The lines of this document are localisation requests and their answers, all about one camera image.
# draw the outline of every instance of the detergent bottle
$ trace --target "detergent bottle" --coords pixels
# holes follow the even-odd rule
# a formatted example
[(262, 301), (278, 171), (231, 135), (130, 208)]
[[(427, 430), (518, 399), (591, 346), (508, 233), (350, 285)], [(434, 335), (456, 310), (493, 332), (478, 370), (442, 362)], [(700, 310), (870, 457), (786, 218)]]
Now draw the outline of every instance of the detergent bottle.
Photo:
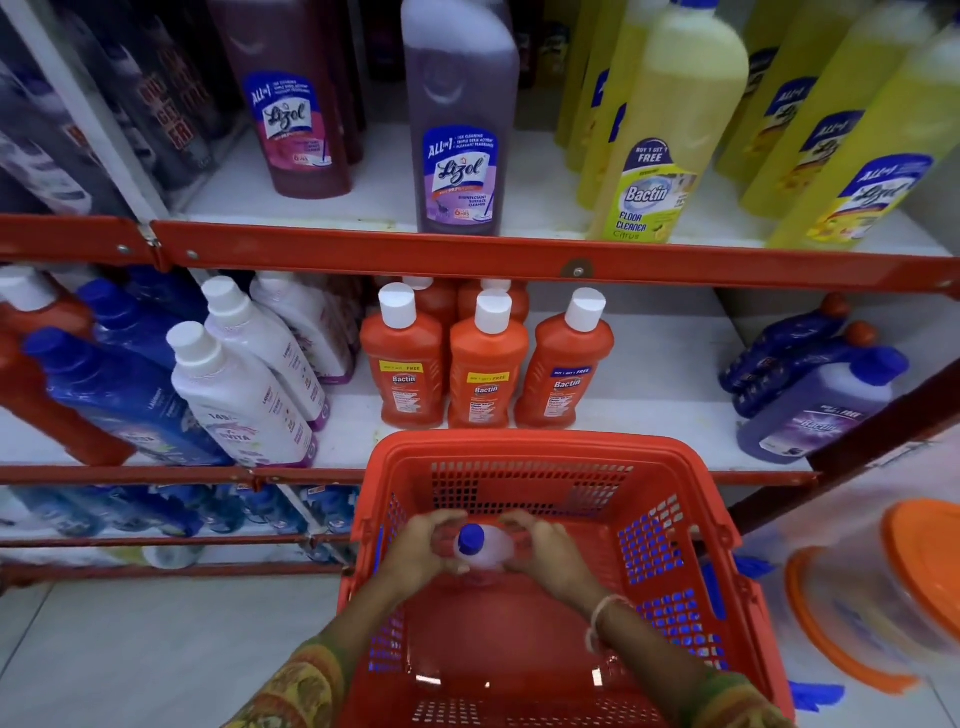
[(780, 219), (850, 136), (914, 48), (937, 32), (924, 0), (886, 0), (847, 34), (740, 205)]

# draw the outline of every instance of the lizol bottle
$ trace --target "lizol bottle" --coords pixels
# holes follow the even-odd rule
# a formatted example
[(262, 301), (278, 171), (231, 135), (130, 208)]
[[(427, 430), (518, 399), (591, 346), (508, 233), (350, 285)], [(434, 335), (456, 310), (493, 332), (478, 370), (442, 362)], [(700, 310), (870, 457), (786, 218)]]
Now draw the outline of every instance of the lizol bottle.
[(647, 39), (588, 238), (665, 243), (747, 84), (717, 0), (672, 0)]
[(886, 0), (857, 20), (740, 205), (761, 217), (789, 212), (907, 53), (936, 32), (924, 0)]
[(849, 250), (960, 143), (960, 15), (877, 95), (769, 248)]
[(717, 160), (720, 174), (742, 185), (753, 181), (853, 23), (874, 3), (804, 0), (740, 126)]
[(520, 73), (514, 37), (469, 0), (401, 9), (420, 232), (498, 235)]
[(910, 368), (896, 349), (876, 347), (853, 364), (827, 364), (740, 427), (736, 442), (768, 463), (789, 465), (862, 425), (894, 398), (890, 383)]

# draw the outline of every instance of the blue bottle cap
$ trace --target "blue bottle cap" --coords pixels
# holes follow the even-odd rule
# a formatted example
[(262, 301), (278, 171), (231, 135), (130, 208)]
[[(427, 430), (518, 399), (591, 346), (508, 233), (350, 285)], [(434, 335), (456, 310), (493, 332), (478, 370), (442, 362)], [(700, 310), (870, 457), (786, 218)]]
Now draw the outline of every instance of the blue bottle cap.
[(893, 347), (873, 347), (850, 365), (853, 376), (883, 387), (910, 368), (910, 360)]
[(468, 523), (460, 529), (459, 548), (464, 556), (476, 556), (483, 548), (487, 534), (476, 523)]

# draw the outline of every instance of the orange bactin bottle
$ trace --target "orange bactin bottle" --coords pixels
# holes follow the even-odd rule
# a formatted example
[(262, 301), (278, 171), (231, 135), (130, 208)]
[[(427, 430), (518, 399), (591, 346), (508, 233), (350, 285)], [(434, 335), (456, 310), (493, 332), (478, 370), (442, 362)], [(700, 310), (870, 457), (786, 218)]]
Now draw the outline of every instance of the orange bactin bottle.
[(506, 291), (484, 291), (472, 320), (450, 330), (450, 427), (506, 427), (520, 367), (530, 348), (523, 324), (510, 317)]
[(613, 351), (613, 332), (600, 320), (606, 305), (599, 291), (579, 288), (566, 313), (537, 326), (537, 350), (514, 411), (516, 426), (562, 429), (577, 421), (577, 404)]
[(444, 423), (444, 327), (417, 312), (413, 289), (390, 283), (380, 289), (380, 313), (367, 317), (360, 343), (383, 398), (380, 418), (400, 429)]

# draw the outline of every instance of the hand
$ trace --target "hand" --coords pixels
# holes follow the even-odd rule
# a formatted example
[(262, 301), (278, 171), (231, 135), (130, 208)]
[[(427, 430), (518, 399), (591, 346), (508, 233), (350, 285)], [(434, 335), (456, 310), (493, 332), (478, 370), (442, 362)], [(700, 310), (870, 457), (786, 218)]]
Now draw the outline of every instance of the hand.
[(469, 570), (462, 561), (444, 559), (433, 552), (433, 532), (438, 526), (467, 518), (467, 511), (434, 511), (414, 516), (390, 544), (376, 577), (391, 585), (398, 601), (419, 592), (441, 573)]
[(536, 519), (526, 511), (505, 513), (500, 520), (529, 532), (534, 549), (533, 558), (511, 559), (504, 567), (527, 574), (555, 598), (589, 619), (610, 591), (590, 572), (566, 529), (560, 523)]

